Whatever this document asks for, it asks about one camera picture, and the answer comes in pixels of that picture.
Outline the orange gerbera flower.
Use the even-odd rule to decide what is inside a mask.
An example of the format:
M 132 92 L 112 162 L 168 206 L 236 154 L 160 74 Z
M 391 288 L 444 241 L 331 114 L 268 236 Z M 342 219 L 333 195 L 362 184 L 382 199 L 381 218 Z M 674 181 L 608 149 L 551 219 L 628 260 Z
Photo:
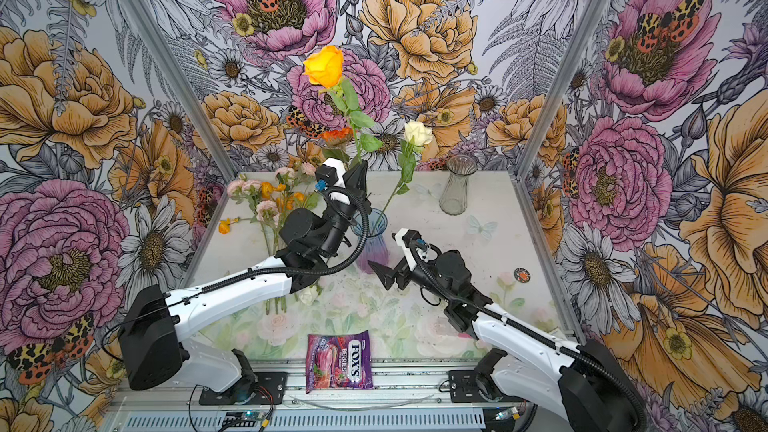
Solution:
M 345 164 L 350 162 L 350 156 L 347 153 L 348 144 L 353 139 L 353 130 L 343 128 L 339 130 L 329 130 L 321 135 L 325 146 L 322 148 L 323 156 L 326 159 L 334 158 Z

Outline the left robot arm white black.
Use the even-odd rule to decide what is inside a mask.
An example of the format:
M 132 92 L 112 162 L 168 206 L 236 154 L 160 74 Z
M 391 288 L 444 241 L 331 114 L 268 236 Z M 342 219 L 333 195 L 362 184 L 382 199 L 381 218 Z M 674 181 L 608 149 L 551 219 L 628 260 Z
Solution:
M 279 231 L 284 247 L 262 262 L 205 285 L 141 290 L 116 333 L 130 389 L 198 386 L 225 404 L 249 401 L 259 383 L 245 354 L 205 345 L 194 335 L 256 303 L 297 293 L 352 265 L 369 237 L 367 173 L 365 160 L 352 167 L 339 159 L 326 160 L 315 172 L 325 210 L 320 215 L 307 208 L 291 211 Z

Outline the blue purple glass vase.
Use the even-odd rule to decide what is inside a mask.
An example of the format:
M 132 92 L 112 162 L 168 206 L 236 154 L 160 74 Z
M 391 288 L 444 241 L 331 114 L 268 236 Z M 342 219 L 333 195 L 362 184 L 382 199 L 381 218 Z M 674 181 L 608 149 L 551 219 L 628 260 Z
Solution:
M 389 265 L 390 254 L 386 243 L 388 219 L 384 212 L 373 208 L 369 214 L 369 234 L 364 250 L 356 259 L 358 269 L 368 275 L 373 275 L 374 270 L 369 262 L 373 261 L 384 266 Z

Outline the white rose flower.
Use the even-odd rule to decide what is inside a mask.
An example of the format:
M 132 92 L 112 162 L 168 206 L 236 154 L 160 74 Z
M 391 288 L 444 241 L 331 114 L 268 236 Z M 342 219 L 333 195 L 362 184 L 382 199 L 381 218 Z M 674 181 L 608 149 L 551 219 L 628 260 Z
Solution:
M 395 196 L 404 195 L 409 191 L 408 185 L 413 180 L 417 166 L 417 157 L 434 140 L 433 131 L 419 121 L 409 121 L 404 128 L 404 139 L 401 141 L 401 151 L 398 155 L 400 178 L 389 195 L 382 212 L 385 213 Z

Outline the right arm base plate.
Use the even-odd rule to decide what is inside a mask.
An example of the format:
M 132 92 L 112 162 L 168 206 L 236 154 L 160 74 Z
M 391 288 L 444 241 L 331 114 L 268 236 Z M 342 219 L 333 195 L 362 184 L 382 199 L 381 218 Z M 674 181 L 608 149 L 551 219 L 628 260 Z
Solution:
M 452 403 L 522 403 L 523 398 L 507 395 L 488 375 L 475 370 L 454 369 L 448 372 L 448 394 Z

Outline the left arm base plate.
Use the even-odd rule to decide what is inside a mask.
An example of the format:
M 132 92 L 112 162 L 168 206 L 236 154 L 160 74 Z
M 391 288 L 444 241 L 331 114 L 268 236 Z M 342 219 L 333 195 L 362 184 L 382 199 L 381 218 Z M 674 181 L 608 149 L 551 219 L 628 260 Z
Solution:
M 201 406 L 280 405 L 286 391 L 286 372 L 256 372 L 238 380 L 224 392 L 204 388 L 198 399 Z

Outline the yellow orange rose flower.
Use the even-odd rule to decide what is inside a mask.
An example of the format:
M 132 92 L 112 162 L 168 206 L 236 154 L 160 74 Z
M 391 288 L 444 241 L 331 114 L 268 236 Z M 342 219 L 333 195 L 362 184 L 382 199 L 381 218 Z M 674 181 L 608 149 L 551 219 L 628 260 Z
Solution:
M 362 152 L 376 152 L 383 142 L 365 133 L 376 122 L 363 112 L 353 82 L 344 76 L 344 56 L 336 46 L 325 46 L 303 62 L 303 74 L 309 82 L 321 87 L 320 93 L 329 96 L 351 129 L 355 155 L 348 161 L 356 166 L 362 161 Z

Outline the pink carnation flower stem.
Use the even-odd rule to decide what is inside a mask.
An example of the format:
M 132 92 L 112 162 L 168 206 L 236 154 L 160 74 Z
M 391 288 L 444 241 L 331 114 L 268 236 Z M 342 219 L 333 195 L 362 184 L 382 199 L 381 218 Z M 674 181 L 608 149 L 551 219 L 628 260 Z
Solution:
M 316 168 L 308 162 L 294 162 L 286 167 L 280 167 L 275 171 L 276 178 L 283 182 L 296 182 L 313 180 L 315 178 Z

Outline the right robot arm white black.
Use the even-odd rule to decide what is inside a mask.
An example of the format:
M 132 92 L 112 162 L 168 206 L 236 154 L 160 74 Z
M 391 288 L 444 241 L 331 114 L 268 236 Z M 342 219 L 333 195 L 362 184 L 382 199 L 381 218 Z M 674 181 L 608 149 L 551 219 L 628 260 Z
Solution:
M 386 289 L 416 284 L 445 300 L 449 323 L 491 346 L 475 369 L 485 394 L 528 400 L 575 431 L 646 430 L 644 401 L 605 346 L 561 339 L 515 318 L 474 286 L 459 252 L 426 261 L 408 251 L 393 268 L 371 268 Z

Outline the yellow orange poppy stem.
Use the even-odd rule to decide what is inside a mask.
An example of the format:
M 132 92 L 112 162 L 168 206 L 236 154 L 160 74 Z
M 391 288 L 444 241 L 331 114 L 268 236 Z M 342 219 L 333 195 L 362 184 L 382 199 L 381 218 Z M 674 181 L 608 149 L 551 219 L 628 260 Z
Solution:
M 262 200 L 275 202 L 280 212 L 301 208 L 305 205 L 307 199 L 305 193 L 283 183 L 273 185 L 269 182 L 262 182 L 259 193 Z

